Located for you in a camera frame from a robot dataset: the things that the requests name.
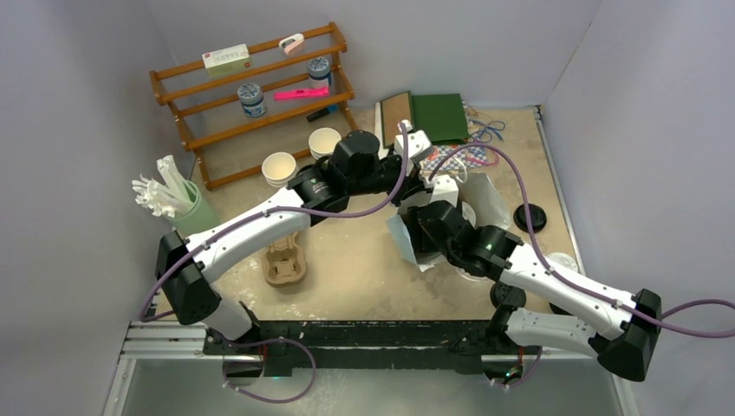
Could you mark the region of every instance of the pink marker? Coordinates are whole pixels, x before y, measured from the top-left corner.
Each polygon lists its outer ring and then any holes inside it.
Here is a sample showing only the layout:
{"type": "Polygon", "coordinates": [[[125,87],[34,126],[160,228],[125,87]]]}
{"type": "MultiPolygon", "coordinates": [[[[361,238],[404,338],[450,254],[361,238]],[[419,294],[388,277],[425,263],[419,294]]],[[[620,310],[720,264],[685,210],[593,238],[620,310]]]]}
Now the pink marker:
{"type": "Polygon", "coordinates": [[[296,100],[299,98],[326,97],[327,95],[329,95],[329,87],[318,88],[318,89],[305,88],[305,89],[294,89],[291,91],[282,91],[280,93],[274,93],[273,99],[278,100],[278,101],[296,100]]]}

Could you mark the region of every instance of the metal frame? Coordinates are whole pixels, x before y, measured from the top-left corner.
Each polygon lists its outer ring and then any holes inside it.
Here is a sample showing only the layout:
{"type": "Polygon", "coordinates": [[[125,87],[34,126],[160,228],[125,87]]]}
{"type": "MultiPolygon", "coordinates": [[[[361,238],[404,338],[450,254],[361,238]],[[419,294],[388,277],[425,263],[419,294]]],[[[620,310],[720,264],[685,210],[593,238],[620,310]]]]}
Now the metal frame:
{"type": "MultiPolygon", "coordinates": [[[[551,177],[554,179],[556,195],[562,207],[564,221],[569,230],[569,236],[579,264],[579,269],[584,273],[584,265],[580,257],[574,227],[569,218],[569,211],[564,200],[559,179],[556,175],[556,168],[549,150],[546,132],[543,130],[541,110],[540,107],[533,107],[533,110],[538,132],[543,143],[543,150],[546,153],[546,159],[549,163],[551,177]]],[[[151,323],[131,322],[123,343],[119,363],[114,374],[113,385],[107,397],[107,404],[105,405],[103,415],[117,416],[122,413],[137,360],[223,360],[223,355],[204,355],[202,353],[201,350],[205,343],[205,337],[205,325],[201,323],[183,327],[175,321],[151,323]]],[[[516,355],[506,354],[482,355],[481,357],[483,362],[513,361],[516,358],[516,355]]],[[[591,360],[586,355],[570,353],[554,348],[545,348],[543,350],[543,359],[591,360]]],[[[259,361],[259,358],[255,355],[227,355],[227,360],[259,361]]],[[[612,375],[612,378],[623,414],[626,416],[640,416],[630,381],[614,375],[612,375]]]]}

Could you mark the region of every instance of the small cardboard box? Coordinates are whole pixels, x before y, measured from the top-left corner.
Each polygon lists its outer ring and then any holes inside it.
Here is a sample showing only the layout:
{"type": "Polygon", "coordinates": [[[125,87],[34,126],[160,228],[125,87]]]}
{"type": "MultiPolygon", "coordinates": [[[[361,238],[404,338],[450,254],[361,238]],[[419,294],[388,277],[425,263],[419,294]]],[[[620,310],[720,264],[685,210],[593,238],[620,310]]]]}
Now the small cardboard box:
{"type": "MultiPolygon", "coordinates": [[[[505,201],[500,197],[498,190],[492,185],[486,173],[469,173],[464,184],[459,185],[459,199],[472,207],[475,216],[475,226],[496,225],[504,230],[511,226],[511,214],[505,201]]],[[[408,208],[417,205],[426,205],[431,200],[431,195],[420,192],[403,201],[398,208],[398,213],[390,217],[386,223],[391,237],[398,249],[400,256],[408,262],[416,264],[419,270],[426,271],[434,265],[446,261],[439,253],[425,254],[415,253],[411,245],[408,229],[403,224],[402,215],[408,213],[408,208]]]]}
{"type": "Polygon", "coordinates": [[[244,43],[231,48],[207,52],[202,55],[202,61],[205,63],[207,75],[210,78],[235,74],[250,68],[252,65],[248,47],[244,43]]]}

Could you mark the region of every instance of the checkered cloth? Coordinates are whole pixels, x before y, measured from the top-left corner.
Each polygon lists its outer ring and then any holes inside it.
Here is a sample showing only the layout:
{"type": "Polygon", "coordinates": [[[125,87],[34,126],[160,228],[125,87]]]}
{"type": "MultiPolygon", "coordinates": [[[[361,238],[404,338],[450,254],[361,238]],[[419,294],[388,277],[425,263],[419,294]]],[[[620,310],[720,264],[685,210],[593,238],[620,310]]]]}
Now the checkered cloth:
{"type": "MultiPolygon", "coordinates": [[[[434,153],[421,161],[421,169],[432,171],[434,167],[436,167],[439,162],[449,154],[449,152],[457,148],[457,146],[458,145],[435,146],[434,153]]],[[[462,165],[460,165],[457,159],[461,159],[465,162],[468,169],[471,167],[488,166],[490,164],[484,148],[471,147],[456,153],[453,158],[447,160],[446,163],[441,166],[440,171],[462,171],[462,165]]]]}

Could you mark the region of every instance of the white cup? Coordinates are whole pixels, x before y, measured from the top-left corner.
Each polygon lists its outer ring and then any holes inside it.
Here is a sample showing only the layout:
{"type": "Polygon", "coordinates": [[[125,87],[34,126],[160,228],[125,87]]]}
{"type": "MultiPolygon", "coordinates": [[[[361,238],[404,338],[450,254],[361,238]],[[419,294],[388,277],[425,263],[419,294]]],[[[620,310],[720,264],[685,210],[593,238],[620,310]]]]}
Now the white cup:
{"type": "Polygon", "coordinates": [[[260,166],[269,185],[283,188],[296,176],[296,159],[286,152],[277,152],[265,158],[260,166]]]}
{"type": "Polygon", "coordinates": [[[317,128],[309,136],[309,150],[314,159],[323,156],[329,156],[335,150],[335,146],[340,142],[342,136],[340,132],[334,128],[323,127],[317,128]]]}

